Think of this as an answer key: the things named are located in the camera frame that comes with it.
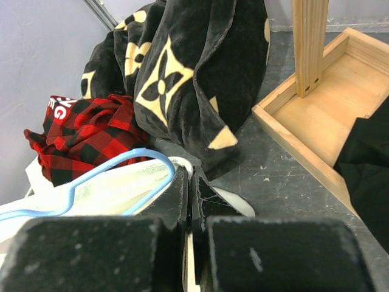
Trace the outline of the red black plaid shirt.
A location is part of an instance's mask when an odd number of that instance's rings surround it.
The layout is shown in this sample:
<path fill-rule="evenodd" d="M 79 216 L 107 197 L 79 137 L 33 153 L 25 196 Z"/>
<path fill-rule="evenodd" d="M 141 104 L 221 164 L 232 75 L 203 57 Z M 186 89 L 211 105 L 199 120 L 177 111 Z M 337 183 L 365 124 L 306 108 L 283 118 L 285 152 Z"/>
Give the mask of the red black plaid shirt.
<path fill-rule="evenodd" d="M 150 141 L 136 123 L 133 98 L 115 94 L 80 100 L 51 96 L 43 133 L 24 130 L 24 135 L 55 187 Z"/>

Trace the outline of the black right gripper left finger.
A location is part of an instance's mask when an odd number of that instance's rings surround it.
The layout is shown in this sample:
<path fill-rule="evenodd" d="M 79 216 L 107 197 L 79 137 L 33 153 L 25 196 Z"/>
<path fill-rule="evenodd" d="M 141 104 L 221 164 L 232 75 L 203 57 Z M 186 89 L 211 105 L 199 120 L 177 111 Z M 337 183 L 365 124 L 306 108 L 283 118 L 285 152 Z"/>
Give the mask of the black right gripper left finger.
<path fill-rule="evenodd" d="M 16 234 L 2 291 L 183 291 L 188 172 L 133 217 L 46 217 Z"/>

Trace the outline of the light blue hanger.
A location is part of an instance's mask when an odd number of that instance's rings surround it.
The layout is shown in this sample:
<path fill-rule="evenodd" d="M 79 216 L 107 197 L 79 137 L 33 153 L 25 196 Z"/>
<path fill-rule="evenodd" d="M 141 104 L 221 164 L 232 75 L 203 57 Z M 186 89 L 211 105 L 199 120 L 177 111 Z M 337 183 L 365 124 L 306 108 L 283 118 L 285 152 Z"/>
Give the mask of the light blue hanger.
<path fill-rule="evenodd" d="M 170 158 L 145 148 L 127 151 L 79 178 L 1 206 L 1 222 L 18 218 L 123 215 L 141 212 L 172 182 Z"/>

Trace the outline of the white dress shirt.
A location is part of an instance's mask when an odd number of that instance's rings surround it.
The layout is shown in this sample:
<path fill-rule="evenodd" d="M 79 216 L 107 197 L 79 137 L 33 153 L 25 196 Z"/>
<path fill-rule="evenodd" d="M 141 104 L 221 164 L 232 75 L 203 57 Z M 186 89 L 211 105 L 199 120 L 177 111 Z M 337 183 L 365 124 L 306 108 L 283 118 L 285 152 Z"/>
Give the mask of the white dress shirt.
<path fill-rule="evenodd" d="M 184 167 L 191 178 L 194 167 L 190 161 L 178 156 L 171 156 L 169 159 L 176 168 L 176 174 L 179 167 Z M 34 194 L 1 205 L 1 214 L 19 209 L 52 211 L 66 205 L 69 184 L 54 187 L 43 176 L 37 158 L 28 165 L 26 174 Z M 158 186 L 167 175 L 165 165 L 156 159 L 100 173 L 76 187 L 74 205 L 65 216 L 120 215 Z M 215 190 L 243 215 L 255 216 L 253 207 L 239 195 L 219 188 Z M 12 238 L 30 219 L 31 217 L 18 217 L 1 221 L 1 255 L 7 253 Z"/>

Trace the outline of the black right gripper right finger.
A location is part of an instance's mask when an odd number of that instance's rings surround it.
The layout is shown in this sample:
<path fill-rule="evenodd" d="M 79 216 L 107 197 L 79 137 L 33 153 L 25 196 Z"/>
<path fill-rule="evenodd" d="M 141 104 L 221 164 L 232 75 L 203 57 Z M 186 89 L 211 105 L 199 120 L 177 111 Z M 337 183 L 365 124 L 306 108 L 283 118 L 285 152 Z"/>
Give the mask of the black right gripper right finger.
<path fill-rule="evenodd" d="M 329 218 L 260 218 L 191 177 L 195 282 L 202 291 L 374 291 L 350 228 Z"/>

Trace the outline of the black button shirt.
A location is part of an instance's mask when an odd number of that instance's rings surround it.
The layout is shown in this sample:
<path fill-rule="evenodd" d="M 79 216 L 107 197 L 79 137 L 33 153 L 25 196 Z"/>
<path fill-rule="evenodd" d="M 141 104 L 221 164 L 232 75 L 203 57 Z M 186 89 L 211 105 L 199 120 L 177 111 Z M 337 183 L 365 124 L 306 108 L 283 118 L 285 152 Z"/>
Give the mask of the black button shirt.
<path fill-rule="evenodd" d="M 357 118 L 334 169 L 351 205 L 388 251 L 388 99 L 369 118 Z"/>

